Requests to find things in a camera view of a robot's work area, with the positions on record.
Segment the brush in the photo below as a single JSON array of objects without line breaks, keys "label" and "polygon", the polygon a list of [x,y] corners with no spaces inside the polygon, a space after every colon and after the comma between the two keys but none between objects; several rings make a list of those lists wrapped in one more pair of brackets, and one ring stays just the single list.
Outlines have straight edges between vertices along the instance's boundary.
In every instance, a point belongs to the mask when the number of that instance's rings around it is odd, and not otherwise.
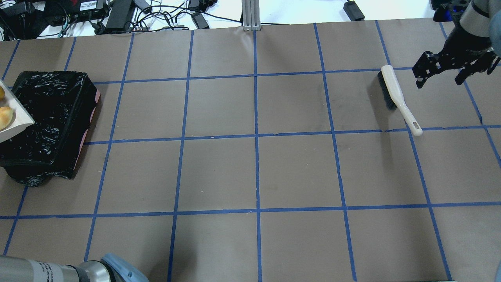
[{"label": "brush", "polygon": [[412,135],[422,135],[423,130],[405,104],[404,95],[402,94],[402,89],[400,89],[400,85],[398,84],[393,67],[390,65],[383,66],[381,71],[377,74],[377,77],[383,90],[384,101],[386,102],[388,109],[396,110],[396,108],[398,108],[400,113],[402,113],[405,122],[409,125]]}]

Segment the power adapter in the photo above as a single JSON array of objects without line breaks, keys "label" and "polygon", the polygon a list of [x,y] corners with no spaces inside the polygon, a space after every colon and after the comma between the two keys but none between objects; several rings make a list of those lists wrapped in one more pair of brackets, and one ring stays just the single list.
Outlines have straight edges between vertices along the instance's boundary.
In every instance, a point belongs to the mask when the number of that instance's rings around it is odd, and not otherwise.
[{"label": "power adapter", "polygon": [[352,22],[365,20],[364,14],[360,10],[360,8],[358,8],[358,5],[355,3],[355,1],[345,2],[343,10],[345,10],[346,14]]}]

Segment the metal post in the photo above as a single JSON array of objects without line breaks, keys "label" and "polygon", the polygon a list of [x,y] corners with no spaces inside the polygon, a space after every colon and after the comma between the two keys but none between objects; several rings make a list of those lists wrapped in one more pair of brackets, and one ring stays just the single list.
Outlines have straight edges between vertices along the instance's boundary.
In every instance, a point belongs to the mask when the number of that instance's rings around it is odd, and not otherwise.
[{"label": "metal post", "polygon": [[261,30],[259,0],[242,0],[243,30]]}]

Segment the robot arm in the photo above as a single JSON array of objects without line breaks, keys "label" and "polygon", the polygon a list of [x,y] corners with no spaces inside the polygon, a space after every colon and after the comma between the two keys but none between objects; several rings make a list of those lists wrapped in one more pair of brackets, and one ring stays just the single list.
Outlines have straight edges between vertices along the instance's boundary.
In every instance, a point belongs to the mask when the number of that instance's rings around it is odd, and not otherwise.
[{"label": "robot arm", "polygon": [[501,0],[472,0],[445,41],[442,51],[424,52],[412,71],[422,88],[428,78],[449,69],[461,69],[456,84],[475,72],[490,74],[501,54]]}]

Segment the blue grid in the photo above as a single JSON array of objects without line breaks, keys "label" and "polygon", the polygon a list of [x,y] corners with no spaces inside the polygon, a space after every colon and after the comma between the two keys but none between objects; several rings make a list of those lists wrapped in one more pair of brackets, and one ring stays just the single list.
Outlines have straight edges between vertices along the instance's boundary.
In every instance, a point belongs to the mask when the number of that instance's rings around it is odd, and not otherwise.
[{"label": "blue grid", "polygon": [[[387,63],[390,64],[390,59],[388,56],[388,52],[384,43],[383,35],[381,33],[381,29],[379,27],[378,21],[375,21],[376,28],[378,30],[378,34],[381,40],[381,44],[383,46],[384,54],[387,60]],[[440,24],[440,28],[445,36],[447,38],[447,34],[445,33],[445,30],[443,28],[442,23]],[[89,250],[90,246],[92,243],[92,236],[93,236],[93,231],[94,231],[94,226],[95,226],[95,221],[96,218],[103,218],[103,217],[137,217],[137,216],[173,216],[173,221],[172,221],[172,234],[171,234],[171,246],[170,246],[170,253],[169,253],[169,265],[168,265],[168,281],[171,281],[172,279],[172,265],[173,265],[173,255],[174,255],[174,245],[175,245],[175,231],[176,231],[176,222],[177,222],[177,216],[178,215],[201,215],[201,214],[232,214],[232,213],[256,213],[257,216],[257,265],[258,265],[258,280],[259,282],[262,282],[262,261],[261,261],[261,217],[260,214],[262,212],[307,212],[307,211],[343,211],[344,214],[344,220],[345,220],[345,228],[346,228],[346,235],[347,235],[347,246],[349,250],[349,256],[350,256],[350,264],[351,264],[351,269],[352,269],[352,276],[353,280],[356,281],[356,270],[355,270],[355,263],[354,263],[354,256],[353,256],[353,248],[352,248],[352,242],[351,242],[351,235],[350,235],[350,228],[349,228],[349,219],[348,219],[348,211],[349,210],[374,210],[374,209],[414,209],[414,208],[428,208],[430,212],[430,217],[433,223],[433,228],[435,231],[435,236],[437,239],[437,243],[439,246],[440,254],[442,257],[442,261],[444,264],[444,269],[447,274],[447,278],[449,280],[452,280],[450,270],[447,264],[447,259],[445,256],[445,252],[443,250],[443,246],[441,243],[440,239],[440,234],[438,230],[438,226],[434,217],[433,213],[433,208],[437,207],[468,207],[468,206],[499,206],[501,205],[501,201],[492,201],[492,202],[467,202],[467,203],[432,203],[428,190],[426,187],[426,181],[425,181],[425,176],[423,174],[421,164],[419,161],[419,156],[418,152],[414,143],[414,139],[412,134],[410,133],[410,130],[408,126],[406,128],[396,128],[396,129],[390,129],[390,130],[338,130],[336,131],[334,128],[334,123],[332,119],[332,113],[331,113],[331,107],[330,107],[330,100],[329,100],[329,93],[328,93],[328,88],[327,88],[327,79],[326,79],[326,74],[327,73],[343,73],[343,72],[367,72],[367,71],[379,71],[379,69],[351,69],[351,70],[325,70],[324,66],[324,60],[323,60],[323,55],[322,55],[322,48],[320,44],[320,37],[318,34],[317,30],[317,25],[314,24],[314,29],[315,29],[315,36],[317,39],[317,45],[318,45],[318,51],[319,51],[319,56],[320,56],[320,61],[321,61],[321,66],[322,66],[322,71],[312,71],[312,72],[289,72],[289,73],[263,73],[259,74],[258,73],[258,66],[257,66],[257,39],[256,39],[256,31],[254,31],[254,73],[253,74],[245,74],[245,75],[227,75],[227,76],[206,76],[206,77],[190,77],[190,70],[191,70],[191,56],[192,56],[192,49],[193,49],[193,31],[191,31],[191,38],[190,38],[190,49],[189,49],[189,59],[188,59],[188,72],[186,77],[182,78],[165,78],[165,79],[144,79],[144,80],[126,80],[126,74],[127,74],[127,69],[128,69],[128,64],[129,64],[129,59],[132,51],[132,45],[134,41],[134,35],[131,35],[131,40],[130,40],[130,46],[127,54],[127,60],[125,64],[125,69],[124,73],[122,76],[122,80],[120,81],[107,81],[107,82],[97,82],[95,84],[116,84],[120,83],[120,92],[118,95],[117,99],[117,105],[115,108],[115,114],[113,118],[113,125],[111,128],[110,132],[110,138],[107,141],[96,141],[96,142],[87,142],[85,143],[86,145],[97,145],[97,144],[107,144],[108,149],[106,152],[106,157],[104,160],[103,164],[103,170],[101,174],[101,180],[99,184],[99,190],[98,190],[98,195],[96,198],[96,203],[95,203],[95,208],[94,208],[94,213],[92,214],[53,214],[53,215],[21,215],[21,209],[23,206],[24,199],[26,197],[28,188],[25,187],[23,191],[23,195],[21,197],[18,210],[15,216],[0,216],[0,219],[13,219],[13,225],[9,234],[9,238],[6,243],[6,247],[4,249],[3,255],[6,255],[9,249],[9,245],[17,224],[17,221],[19,219],[43,219],[43,218],[92,218],[92,225],[91,229],[89,232],[89,239],[87,243],[87,248],[85,252],[85,257],[84,260],[88,259],[89,255]],[[77,38],[73,39],[73,44],[71,47],[71,50],[68,55],[68,59],[66,61],[65,65],[65,70],[68,68],[71,55],[73,53],[73,49],[75,46],[75,43],[77,41]],[[5,78],[9,67],[12,63],[12,60],[14,58],[14,55],[16,54],[19,41],[17,42],[14,51],[12,53],[12,56],[9,60],[9,63],[5,69],[5,72],[2,76],[2,79]],[[395,70],[410,70],[410,67],[401,67],[401,68],[395,68]],[[323,81],[324,81],[324,90],[325,90],[325,96],[326,96],[326,102],[327,102],[327,109],[328,109],[328,115],[329,115],[329,123],[331,126],[331,131],[316,131],[316,132],[288,132],[288,133],[259,133],[258,132],[258,77],[260,76],[281,76],[281,75],[303,75],[303,74],[322,74],[323,76]],[[186,128],[186,113],[187,113],[187,106],[188,106],[188,92],[189,92],[189,82],[190,80],[195,80],[195,79],[217,79],[217,78],[234,78],[234,77],[254,77],[254,96],[255,96],[255,133],[254,134],[237,134],[237,135],[218,135],[218,136],[197,136],[197,137],[185,137],[185,128]],[[113,134],[114,134],[114,128],[116,124],[116,119],[118,115],[118,110],[120,107],[120,101],[121,101],[121,96],[122,96],[122,91],[125,83],[132,83],[132,82],[153,82],[153,81],[169,81],[169,80],[186,80],[186,93],[185,93],[185,104],[184,104],[184,113],[183,113],[183,126],[182,126],[182,135],[181,137],[173,137],[173,138],[145,138],[145,139],[121,139],[121,140],[113,140]],[[464,86],[468,92],[468,95],[471,99],[471,102],[475,108],[475,111],[477,113],[477,116],[480,120],[481,125],[475,125],[475,126],[452,126],[452,127],[428,127],[428,128],[423,128],[423,130],[461,130],[461,129],[484,129],[485,133],[487,135],[487,138],[489,140],[489,143],[492,147],[493,153],[495,154],[495,157],[498,161],[498,164],[501,168],[501,158],[499,157],[499,153],[494,145],[494,142],[490,136],[490,133],[488,131],[489,128],[501,128],[501,125],[486,125],[483,124],[482,121],[482,116],[481,113],[477,107],[477,104],[474,100],[474,97],[471,93],[471,90],[468,86],[468,84],[465,82]],[[423,191],[425,194],[426,198],[426,204],[408,204],[408,205],[372,205],[372,206],[347,206],[345,197],[344,197],[344,191],[343,191],[343,182],[342,182],[342,177],[340,173],[340,162],[339,162],[339,156],[338,156],[338,149],[337,149],[337,143],[336,143],[336,135],[337,134],[346,134],[346,133],[371,133],[371,132],[402,132],[406,131],[408,132],[409,135],[409,140],[411,142],[412,150],[414,153],[414,157],[416,160],[416,164],[418,167],[419,175],[421,178],[422,186],[423,186]],[[292,136],[292,135],[321,135],[321,134],[330,134],[332,136],[333,140],[333,145],[334,145],[334,153],[335,153],[335,158],[336,158],[336,173],[338,175],[338,181],[339,181],[339,187],[340,187],[340,194],[341,194],[341,201],[342,205],[341,206],[331,206],[331,207],[303,207],[303,208],[261,208],[260,207],[260,193],[259,193],[259,137],[264,137],[264,136]],[[243,137],[254,137],[256,141],[256,208],[255,209],[227,209],[227,210],[204,210],[204,211],[178,211],[178,199],[179,199],[179,187],[180,187],[180,181],[181,181],[181,169],[182,169],[182,157],[183,157],[183,149],[184,149],[184,141],[185,140],[196,140],[196,139],[219,139],[219,138],[243,138]],[[98,213],[98,208],[99,208],[99,201],[101,197],[101,192],[102,192],[102,186],[106,174],[106,167],[108,163],[108,158],[109,154],[111,151],[111,146],[114,143],[134,143],[134,142],[167,142],[171,140],[179,140],[181,141],[180,145],[180,153],[179,153],[179,163],[178,163],[178,173],[177,173],[177,183],[176,183],[176,196],[175,196],[175,203],[174,203],[174,211],[172,212],[143,212],[143,213]]]}]

